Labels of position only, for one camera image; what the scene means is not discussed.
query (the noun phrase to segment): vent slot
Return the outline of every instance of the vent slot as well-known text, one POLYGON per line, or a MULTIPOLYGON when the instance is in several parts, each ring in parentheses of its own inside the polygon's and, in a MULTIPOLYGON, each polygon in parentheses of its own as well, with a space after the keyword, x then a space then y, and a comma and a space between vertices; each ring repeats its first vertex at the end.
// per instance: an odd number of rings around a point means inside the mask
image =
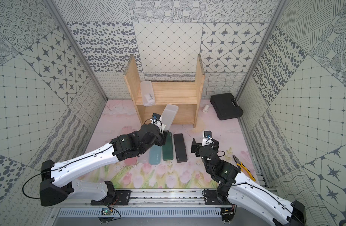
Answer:
MULTIPOLYGON (((97 217, 103 208, 61 208, 58 217, 97 217)), ((122 217, 220 217, 221 210, 217 207, 189 207, 170 208, 164 207, 130 207, 115 208, 122 217)), ((119 217, 114 210, 112 215, 104 217, 119 217)))

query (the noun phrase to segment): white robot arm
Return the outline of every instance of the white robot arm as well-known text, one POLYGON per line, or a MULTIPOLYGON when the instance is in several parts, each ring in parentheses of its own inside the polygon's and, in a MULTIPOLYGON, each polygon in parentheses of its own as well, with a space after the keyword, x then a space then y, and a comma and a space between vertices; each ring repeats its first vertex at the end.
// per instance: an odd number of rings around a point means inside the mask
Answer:
MULTIPOLYGON (((77 178, 101 166, 143 154, 153 144, 162 146, 166 131, 163 133, 164 125, 159 119, 160 115, 153 114, 151 124, 143 124, 139 131, 120 135, 82 156, 58 163, 52 160, 43 162, 40 183, 41 205, 52 206, 65 199, 87 197, 100 205, 113 203, 116 195, 112 182, 105 181, 97 185, 77 178)), ((192 153, 202 159, 206 172, 219 183, 216 198, 221 204, 241 206, 272 226, 305 224, 303 204, 284 200, 269 192, 242 173, 239 166, 221 160, 217 152, 218 142, 211 138, 210 131, 204 132, 201 144, 193 140, 192 153)))

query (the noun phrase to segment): pink floral mat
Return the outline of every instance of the pink floral mat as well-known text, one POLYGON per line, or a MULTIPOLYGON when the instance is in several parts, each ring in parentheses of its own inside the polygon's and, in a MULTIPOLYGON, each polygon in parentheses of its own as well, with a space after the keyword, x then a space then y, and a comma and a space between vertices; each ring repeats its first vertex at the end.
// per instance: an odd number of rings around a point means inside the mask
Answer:
MULTIPOLYGON (((86 152, 95 150, 112 138, 139 130, 140 123, 131 100, 109 100, 89 142, 86 152)), ((225 152, 222 160, 235 164, 236 155, 257 178, 242 131, 237 119, 220 121, 209 101, 201 101, 196 128, 193 125, 172 125, 173 134, 183 133, 188 161, 177 163, 161 161, 159 165, 137 163, 132 166, 125 162, 103 166, 80 177, 89 182, 112 181, 116 188, 216 188, 217 183, 205 172, 199 157, 191 153, 193 138, 201 142, 204 130, 210 130, 212 137, 219 141, 220 150, 225 152), (208 113, 203 107, 210 106, 208 113)))

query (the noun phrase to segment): patterned wallpaper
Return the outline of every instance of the patterned wallpaper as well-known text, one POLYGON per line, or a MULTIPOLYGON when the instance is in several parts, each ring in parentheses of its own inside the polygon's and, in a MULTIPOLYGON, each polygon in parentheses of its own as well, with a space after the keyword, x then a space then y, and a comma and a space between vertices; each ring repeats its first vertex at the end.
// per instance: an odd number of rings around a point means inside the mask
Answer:
POLYGON ((247 73, 279 0, 55 3, 108 98, 129 98, 122 75, 131 54, 142 80, 192 81, 200 53, 205 72, 215 73, 204 84, 209 99, 237 94, 244 76, 232 76, 247 73))
POLYGON ((84 153, 104 105, 43 2, 0 1, 0 225, 40 225, 47 208, 23 183, 84 153))
POLYGON ((346 219, 346 1, 289 0, 239 105, 270 186, 346 219))

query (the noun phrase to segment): translucent plastic box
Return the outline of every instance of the translucent plastic box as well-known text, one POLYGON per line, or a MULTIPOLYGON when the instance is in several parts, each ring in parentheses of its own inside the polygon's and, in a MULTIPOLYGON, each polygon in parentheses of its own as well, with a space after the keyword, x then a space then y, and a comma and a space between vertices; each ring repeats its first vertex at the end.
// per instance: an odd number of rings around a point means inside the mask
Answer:
POLYGON ((141 99, 144 106, 155 105, 155 97, 151 81, 143 81, 140 83, 141 99))
POLYGON ((164 130, 169 130, 170 126, 173 123, 176 113, 178 112, 178 106, 167 104, 163 113, 162 113, 162 124, 165 125, 164 130))

